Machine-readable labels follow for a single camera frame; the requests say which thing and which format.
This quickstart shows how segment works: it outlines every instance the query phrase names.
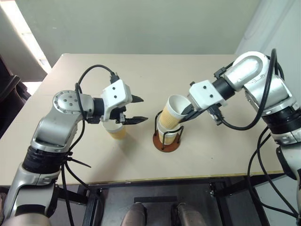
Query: beige table surface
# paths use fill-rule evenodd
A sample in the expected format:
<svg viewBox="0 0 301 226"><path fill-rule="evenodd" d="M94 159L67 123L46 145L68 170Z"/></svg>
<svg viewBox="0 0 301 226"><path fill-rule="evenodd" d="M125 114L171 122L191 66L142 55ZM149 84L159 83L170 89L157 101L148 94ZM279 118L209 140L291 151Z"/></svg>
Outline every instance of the beige table surface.
<svg viewBox="0 0 301 226"><path fill-rule="evenodd" d="M192 81L214 81L213 73L234 59L234 55L63 54L0 140L0 185L11 184L39 120L51 108L54 94L73 90L84 70L94 64L103 64L117 72L130 86L132 94L144 99L142 103L127 106L127 117L140 115L149 119L127 126L127 137L122 141L111 138L100 124L88 124L82 140L73 149L73 157L92 168L70 163L83 181L245 175L257 138L265 127L262 120L251 130L235 131L224 125L216 126L205 112L184 123L182 142L176 151L163 153L152 143L154 117L164 107L168 96L187 95ZM109 75L103 69L93 69L82 82L83 93L99 97L102 89L109 85ZM228 100L222 112L228 122L239 126L250 123L255 116L243 91ZM282 170L275 149L272 139L262 148L263 163L270 173ZM252 172L261 173L257 158ZM66 181L77 183L68 173Z"/></svg>

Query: yellow paper cup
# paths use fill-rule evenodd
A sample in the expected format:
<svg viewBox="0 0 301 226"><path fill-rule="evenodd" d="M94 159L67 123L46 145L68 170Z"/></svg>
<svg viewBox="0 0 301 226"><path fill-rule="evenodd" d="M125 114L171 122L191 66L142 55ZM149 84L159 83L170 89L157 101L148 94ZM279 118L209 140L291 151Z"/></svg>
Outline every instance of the yellow paper cup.
<svg viewBox="0 0 301 226"><path fill-rule="evenodd" d="M121 140L127 134L126 127L121 123L116 124L114 120L104 121L102 125L114 139Z"/></svg>
<svg viewBox="0 0 301 226"><path fill-rule="evenodd" d="M161 143L163 143L163 135L164 135L164 133L167 132L167 131L174 131L174 130L177 130L177 129L180 128L180 125L177 124L177 126L176 126L175 128L173 128L173 129L166 129L166 128L164 128L164 127L161 125L160 122L158 122L157 127L158 127L158 132L159 132L159 139L160 139ZM171 143L173 143L173 141L174 141L175 137L177 136L177 134L178 134L178 132L175 132L175 133L167 133L167 134L165 135L164 144L165 144L165 145L170 145Z"/></svg>
<svg viewBox="0 0 301 226"><path fill-rule="evenodd" d="M190 104L190 101L181 95L172 95L160 115L159 122L166 129L174 128L184 118L182 111Z"/></svg>

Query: white wall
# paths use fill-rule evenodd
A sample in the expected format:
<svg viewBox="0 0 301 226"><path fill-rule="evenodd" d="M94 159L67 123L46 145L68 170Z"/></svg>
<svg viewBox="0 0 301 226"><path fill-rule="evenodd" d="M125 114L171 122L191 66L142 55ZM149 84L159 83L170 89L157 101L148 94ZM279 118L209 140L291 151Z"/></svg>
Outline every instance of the white wall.
<svg viewBox="0 0 301 226"><path fill-rule="evenodd" d="M242 54L257 50L270 55L277 49L278 62L283 67L285 81L301 104L301 1L262 0L236 51ZM297 182L284 177L275 185L297 208ZM289 210L267 183L258 186L257 192L264 203ZM291 216L266 209L271 226L295 225Z"/></svg>
<svg viewBox="0 0 301 226"><path fill-rule="evenodd" d="M16 0L50 65L62 53L233 54L259 0Z"/></svg>
<svg viewBox="0 0 301 226"><path fill-rule="evenodd" d="M42 81L46 76L46 72L15 32L1 7L0 55L11 72L18 75L22 81Z"/></svg>

